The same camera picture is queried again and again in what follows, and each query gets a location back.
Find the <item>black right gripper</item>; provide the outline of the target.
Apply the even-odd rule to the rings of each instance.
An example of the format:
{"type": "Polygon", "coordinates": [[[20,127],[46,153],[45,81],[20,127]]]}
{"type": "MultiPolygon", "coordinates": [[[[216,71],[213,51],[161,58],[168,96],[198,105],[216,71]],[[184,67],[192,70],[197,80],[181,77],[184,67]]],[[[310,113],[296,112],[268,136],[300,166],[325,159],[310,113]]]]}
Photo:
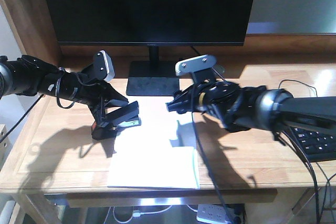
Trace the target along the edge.
{"type": "Polygon", "coordinates": [[[248,131],[255,127],[253,113],[258,95],[258,88],[242,88],[233,82],[203,82],[174,93],[166,108],[178,114],[206,113],[220,120],[229,132],[248,131]]]}

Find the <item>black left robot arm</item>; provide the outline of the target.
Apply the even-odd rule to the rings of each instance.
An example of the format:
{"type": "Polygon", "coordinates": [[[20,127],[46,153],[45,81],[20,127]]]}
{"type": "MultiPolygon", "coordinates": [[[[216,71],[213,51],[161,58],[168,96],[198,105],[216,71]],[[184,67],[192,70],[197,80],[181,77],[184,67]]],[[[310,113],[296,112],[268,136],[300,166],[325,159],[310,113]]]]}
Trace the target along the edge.
{"type": "Polygon", "coordinates": [[[88,106],[96,123],[104,118],[106,108],[123,107],[126,97],[109,83],[115,76],[111,57],[99,51],[93,63],[80,72],[68,72],[41,59],[22,55],[15,61],[1,57],[1,96],[45,94],[71,103],[88,106]]]}

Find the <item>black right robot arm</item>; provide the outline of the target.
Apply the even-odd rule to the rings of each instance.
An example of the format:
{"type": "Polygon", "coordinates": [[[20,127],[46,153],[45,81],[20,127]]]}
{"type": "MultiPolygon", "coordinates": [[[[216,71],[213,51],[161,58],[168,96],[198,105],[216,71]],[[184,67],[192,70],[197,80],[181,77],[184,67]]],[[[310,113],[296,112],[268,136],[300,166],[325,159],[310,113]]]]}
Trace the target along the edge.
{"type": "Polygon", "coordinates": [[[200,112],[221,121],[230,133],[288,127],[335,135],[335,97],[295,98],[285,89],[240,87],[234,82],[193,84],[167,103],[169,112],[200,112]]]}

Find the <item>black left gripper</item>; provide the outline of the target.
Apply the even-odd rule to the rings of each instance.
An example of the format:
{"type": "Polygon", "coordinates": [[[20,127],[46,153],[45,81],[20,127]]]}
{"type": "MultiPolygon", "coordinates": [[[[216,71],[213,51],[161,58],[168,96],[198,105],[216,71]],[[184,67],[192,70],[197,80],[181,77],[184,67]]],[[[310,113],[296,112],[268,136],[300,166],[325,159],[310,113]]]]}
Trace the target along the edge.
{"type": "Polygon", "coordinates": [[[124,107],[129,104],[126,97],[104,80],[94,79],[84,83],[81,72],[67,72],[59,68],[46,74],[41,81],[42,94],[56,98],[60,108],[71,108],[76,102],[86,104],[97,127],[106,127],[105,108],[124,107]]]}

